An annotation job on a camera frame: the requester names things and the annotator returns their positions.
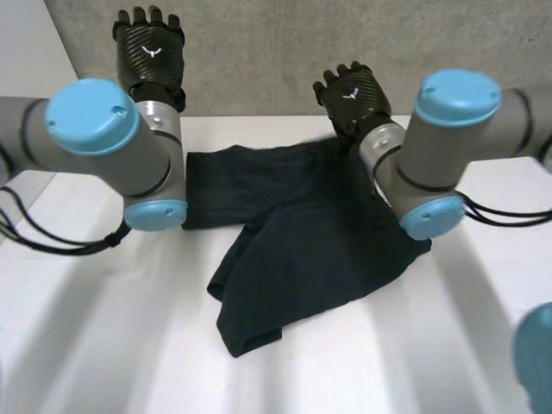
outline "white table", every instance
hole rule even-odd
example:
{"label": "white table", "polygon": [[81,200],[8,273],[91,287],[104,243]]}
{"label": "white table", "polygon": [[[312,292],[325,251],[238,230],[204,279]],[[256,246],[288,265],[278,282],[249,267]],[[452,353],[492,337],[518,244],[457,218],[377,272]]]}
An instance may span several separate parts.
{"label": "white table", "polygon": [[[185,118],[182,128],[188,151],[282,146],[331,131],[317,116]],[[551,182],[531,160],[496,161],[471,166],[461,189],[499,208],[543,210]],[[112,231],[121,210],[98,179],[58,174],[30,213],[56,234],[89,240]],[[4,414],[528,412],[511,332],[552,300],[550,224],[465,221],[390,285],[234,359],[205,287],[240,229],[132,232],[83,259],[5,241]]]}

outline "gray wall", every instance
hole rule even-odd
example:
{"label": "gray wall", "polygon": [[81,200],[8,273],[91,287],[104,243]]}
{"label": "gray wall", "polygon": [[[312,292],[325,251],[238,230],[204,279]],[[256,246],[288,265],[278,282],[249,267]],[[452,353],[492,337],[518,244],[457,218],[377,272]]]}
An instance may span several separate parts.
{"label": "gray wall", "polygon": [[[116,79],[111,25],[140,0],[46,0],[81,77]],[[359,60],[395,113],[453,66],[503,85],[552,82],[551,0],[156,0],[183,21],[187,116],[322,113],[311,84]]]}

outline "light blue cap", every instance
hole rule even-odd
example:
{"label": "light blue cap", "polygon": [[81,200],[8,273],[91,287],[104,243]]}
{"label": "light blue cap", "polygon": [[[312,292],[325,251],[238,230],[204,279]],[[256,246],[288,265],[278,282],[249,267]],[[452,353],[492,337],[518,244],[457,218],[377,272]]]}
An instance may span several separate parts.
{"label": "light blue cap", "polygon": [[552,412],[552,302],[532,310],[517,327],[514,361],[533,412]]}
{"label": "light blue cap", "polygon": [[140,127],[134,101],[106,79],[84,79],[59,91],[46,110],[52,140],[80,155],[100,156],[127,145]]}
{"label": "light blue cap", "polygon": [[186,221],[188,203],[181,200],[152,200],[124,209],[124,221],[136,230],[162,231]]}
{"label": "light blue cap", "polygon": [[414,110],[427,123],[460,128],[485,121],[501,104],[500,85],[491,77],[480,72],[448,69],[423,80]]}
{"label": "light blue cap", "polygon": [[426,240],[451,230],[464,217],[458,196],[447,196],[422,204],[403,216],[400,225],[414,240]]}

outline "carbon fiber hand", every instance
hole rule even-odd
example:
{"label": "carbon fiber hand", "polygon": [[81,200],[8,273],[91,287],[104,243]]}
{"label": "carbon fiber hand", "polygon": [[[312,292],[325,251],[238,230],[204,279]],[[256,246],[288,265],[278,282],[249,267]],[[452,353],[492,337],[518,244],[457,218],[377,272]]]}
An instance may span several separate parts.
{"label": "carbon fiber hand", "polygon": [[341,64],[337,73],[324,72],[328,86],[316,82],[313,89],[339,136],[362,139],[378,124],[390,122],[391,105],[368,66]]}
{"label": "carbon fiber hand", "polygon": [[180,19],[169,15],[165,24],[161,10],[155,6],[149,7],[151,22],[141,7],[134,7],[133,14],[131,24],[129,13],[119,11],[119,20],[113,25],[119,83],[136,102],[167,100],[168,93],[170,104],[178,112],[183,111],[185,36]]}

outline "black cable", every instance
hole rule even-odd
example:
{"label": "black cable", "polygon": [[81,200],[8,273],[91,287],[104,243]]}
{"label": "black cable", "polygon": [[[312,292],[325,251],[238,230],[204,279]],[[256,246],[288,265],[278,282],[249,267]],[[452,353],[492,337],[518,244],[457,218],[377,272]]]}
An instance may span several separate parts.
{"label": "black cable", "polygon": [[[537,226],[538,224],[544,224],[552,221],[552,210],[538,211],[535,213],[515,213],[511,211],[495,210],[495,209],[486,207],[485,205],[474,202],[470,197],[468,197],[466,194],[462,192],[457,191],[457,194],[459,194],[462,197],[464,204],[469,209],[469,211],[466,211],[466,216],[468,216],[469,218],[471,218],[476,222],[487,224],[489,226],[507,227],[507,228],[524,228],[524,227]],[[507,217],[516,217],[516,218],[536,218],[536,220],[529,220],[526,222],[516,222],[516,223],[497,222],[496,220],[492,220],[491,218],[483,216],[480,210],[483,210],[491,214],[495,214],[497,216],[507,216]]]}
{"label": "black cable", "polygon": [[13,242],[22,244],[23,246],[32,248],[33,250],[41,251],[43,253],[60,254],[64,256],[85,256],[89,254],[96,254],[104,251],[107,248],[113,248],[117,246],[131,230],[131,228],[124,222],[124,220],[122,220],[119,228],[115,232],[104,237],[102,240],[88,242],[67,240],[57,235],[53,235],[49,231],[42,228],[37,222],[35,222],[35,220],[28,214],[25,205],[15,191],[10,189],[9,187],[2,187],[0,188],[0,191],[5,191],[9,195],[11,195],[11,197],[16,201],[16,205],[19,211],[22,213],[23,217],[34,229],[57,242],[80,246],[78,248],[56,248],[41,244],[36,241],[32,241],[27,237],[21,235],[21,233],[17,231],[16,226],[9,219],[6,212],[0,209],[0,217],[3,219],[3,221],[0,221],[0,233],[8,237]]}
{"label": "black cable", "polygon": [[11,188],[9,188],[8,186],[4,186],[4,187],[0,187],[0,191],[4,191],[4,192],[7,192],[13,199],[14,201],[16,202],[17,204],[17,208],[19,209],[19,211],[22,213],[23,217],[25,218],[25,220],[27,220],[27,222],[31,225],[31,227],[33,227],[33,229],[35,229],[36,231],[38,231],[39,233],[42,233],[43,235],[45,235],[46,237],[49,237],[50,239],[52,240],[55,240],[57,242],[60,242],[60,243],[64,243],[64,244],[71,244],[73,246],[90,246],[90,245],[94,245],[94,244],[97,244],[97,243],[100,243],[102,242],[102,240],[97,240],[97,241],[73,241],[73,240],[67,240],[67,239],[64,239],[63,237],[59,237],[58,235],[54,235],[52,233],[50,233],[49,231],[47,231],[46,229],[44,229],[43,227],[41,227],[30,215],[29,213],[27,212],[27,209],[25,208],[25,204],[23,203],[23,201],[21,200],[21,197],[19,197],[19,195],[13,191]]}
{"label": "black cable", "polygon": [[523,227],[531,227],[531,226],[537,226],[538,224],[544,224],[547,222],[552,221],[552,216],[549,217],[543,217],[538,220],[532,220],[529,222],[519,222],[519,223],[501,223],[501,222],[495,222],[494,220],[491,220],[486,217],[481,217],[480,215],[475,215],[473,213],[470,213],[469,211],[466,211],[466,216],[469,218],[475,220],[476,222],[487,224],[489,226],[494,227],[509,227],[509,228],[523,228]]}
{"label": "black cable", "polygon": [[503,211],[503,210],[495,210],[491,209],[489,207],[486,207],[485,205],[481,205],[479,203],[474,202],[470,197],[468,197],[463,192],[457,191],[456,194],[461,196],[464,199],[464,203],[466,205],[471,205],[475,207],[478,210],[483,210],[487,213],[495,214],[497,216],[506,216],[506,217],[518,217],[518,218],[535,218],[535,217],[542,217],[542,216],[550,216],[552,215],[552,210],[546,210],[546,211],[537,211],[534,213],[515,213],[511,211]]}

